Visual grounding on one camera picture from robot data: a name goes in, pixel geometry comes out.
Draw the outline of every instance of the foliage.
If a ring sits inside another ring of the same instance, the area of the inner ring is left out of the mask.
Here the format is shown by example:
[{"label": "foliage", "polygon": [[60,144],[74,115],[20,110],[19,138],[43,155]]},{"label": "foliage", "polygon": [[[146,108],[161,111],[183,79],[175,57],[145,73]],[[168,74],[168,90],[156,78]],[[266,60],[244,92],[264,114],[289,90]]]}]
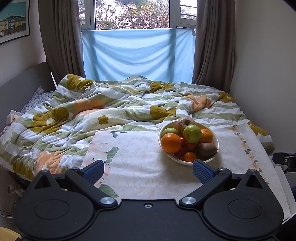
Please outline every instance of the foliage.
[{"label": "foliage", "polygon": [[168,0],[96,0],[96,29],[168,28]]}]

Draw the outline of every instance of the tissue box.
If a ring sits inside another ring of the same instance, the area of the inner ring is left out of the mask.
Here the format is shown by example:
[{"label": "tissue box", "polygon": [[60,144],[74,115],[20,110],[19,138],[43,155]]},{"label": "tissue box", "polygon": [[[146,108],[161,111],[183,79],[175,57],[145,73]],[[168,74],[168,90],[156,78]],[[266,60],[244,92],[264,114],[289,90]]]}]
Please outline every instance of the tissue box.
[{"label": "tissue box", "polygon": [[22,116],[21,113],[11,110],[9,115],[6,117],[6,125],[11,125],[14,123],[18,118]]}]

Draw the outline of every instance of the window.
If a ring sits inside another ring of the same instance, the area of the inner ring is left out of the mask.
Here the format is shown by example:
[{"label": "window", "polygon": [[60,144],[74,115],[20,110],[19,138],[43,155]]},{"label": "window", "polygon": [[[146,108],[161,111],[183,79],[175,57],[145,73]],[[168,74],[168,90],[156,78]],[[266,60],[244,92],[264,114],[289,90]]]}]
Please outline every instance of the window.
[{"label": "window", "polygon": [[195,28],[197,0],[78,0],[82,29]]},{"label": "window", "polygon": [[94,0],[78,0],[81,29],[91,28],[91,2],[93,1]]}]

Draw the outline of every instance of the circular pad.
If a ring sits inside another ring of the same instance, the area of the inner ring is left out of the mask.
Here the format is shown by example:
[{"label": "circular pad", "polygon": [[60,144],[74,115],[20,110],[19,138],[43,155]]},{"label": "circular pad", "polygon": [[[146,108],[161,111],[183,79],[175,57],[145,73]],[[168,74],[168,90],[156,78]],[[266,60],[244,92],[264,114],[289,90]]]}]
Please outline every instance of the circular pad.
[{"label": "circular pad", "polygon": [[86,227],[93,216],[93,204],[85,196],[54,188],[25,193],[14,214],[17,228],[37,240],[73,236]]},{"label": "circular pad", "polygon": [[250,219],[258,217],[262,212],[262,206],[250,199],[236,199],[228,204],[229,211],[238,218]]},{"label": "circular pad", "polygon": [[69,210],[69,205],[58,199],[41,202],[35,207],[35,214],[39,218],[55,220],[64,216]]},{"label": "circular pad", "polygon": [[275,232],[283,221],[280,204],[262,189],[251,189],[209,197],[203,206],[206,221],[217,231],[240,239],[258,239]]}]

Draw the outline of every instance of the red apple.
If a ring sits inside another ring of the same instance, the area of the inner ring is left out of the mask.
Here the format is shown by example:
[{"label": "red apple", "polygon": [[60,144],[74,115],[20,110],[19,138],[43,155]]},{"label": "red apple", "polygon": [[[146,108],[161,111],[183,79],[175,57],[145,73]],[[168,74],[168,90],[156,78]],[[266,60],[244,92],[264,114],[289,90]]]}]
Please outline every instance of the red apple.
[{"label": "red apple", "polygon": [[184,153],[185,153],[185,150],[184,150],[184,148],[181,147],[180,150],[178,150],[177,152],[174,153],[174,155],[176,157],[181,157],[184,155]]},{"label": "red apple", "polygon": [[180,137],[180,140],[181,140],[182,146],[185,146],[186,145],[185,138],[184,137]]}]

